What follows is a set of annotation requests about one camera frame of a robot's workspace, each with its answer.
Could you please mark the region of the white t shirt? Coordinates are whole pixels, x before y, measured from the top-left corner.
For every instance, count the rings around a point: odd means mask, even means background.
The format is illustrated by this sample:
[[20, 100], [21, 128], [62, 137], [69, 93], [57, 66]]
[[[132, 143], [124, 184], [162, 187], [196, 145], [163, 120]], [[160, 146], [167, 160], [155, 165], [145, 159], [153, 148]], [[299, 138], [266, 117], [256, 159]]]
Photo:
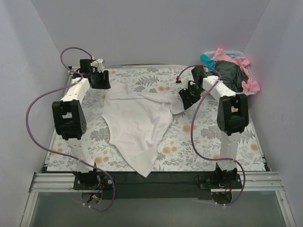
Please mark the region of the white t shirt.
[[177, 96], [136, 92], [127, 84], [115, 83], [106, 94], [102, 117], [109, 128], [109, 143], [131, 168], [147, 177], [173, 116], [183, 111]]

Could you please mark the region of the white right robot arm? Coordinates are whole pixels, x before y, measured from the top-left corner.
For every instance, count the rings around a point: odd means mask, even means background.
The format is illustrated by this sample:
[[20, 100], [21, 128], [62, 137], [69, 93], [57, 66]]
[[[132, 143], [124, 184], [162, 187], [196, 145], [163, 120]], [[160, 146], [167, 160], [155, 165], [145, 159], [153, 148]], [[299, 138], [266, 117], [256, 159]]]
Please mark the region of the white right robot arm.
[[192, 66], [192, 80], [181, 80], [176, 77], [176, 83], [183, 86], [179, 95], [184, 109], [193, 104], [202, 105], [208, 95], [218, 102], [217, 125], [221, 131], [220, 157], [213, 159], [216, 162], [213, 175], [209, 183], [225, 188], [237, 179], [238, 144], [240, 135], [249, 124], [248, 99], [243, 93], [236, 93], [229, 89], [221, 80], [221, 74], [211, 68], [205, 72], [205, 65]]

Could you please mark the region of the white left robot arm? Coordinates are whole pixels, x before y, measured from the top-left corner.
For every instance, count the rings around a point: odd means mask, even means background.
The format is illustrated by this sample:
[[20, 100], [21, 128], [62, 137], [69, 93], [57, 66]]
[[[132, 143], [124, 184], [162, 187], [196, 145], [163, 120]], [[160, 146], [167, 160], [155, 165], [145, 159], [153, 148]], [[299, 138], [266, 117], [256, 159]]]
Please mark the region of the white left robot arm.
[[103, 59], [81, 59], [80, 68], [73, 73], [66, 94], [60, 101], [52, 103], [55, 130], [71, 148], [71, 155], [94, 165], [83, 138], [87, 130], [87, 122], [81, 103], [90, 89], [110, 89], [109, 72], [104, 69]]

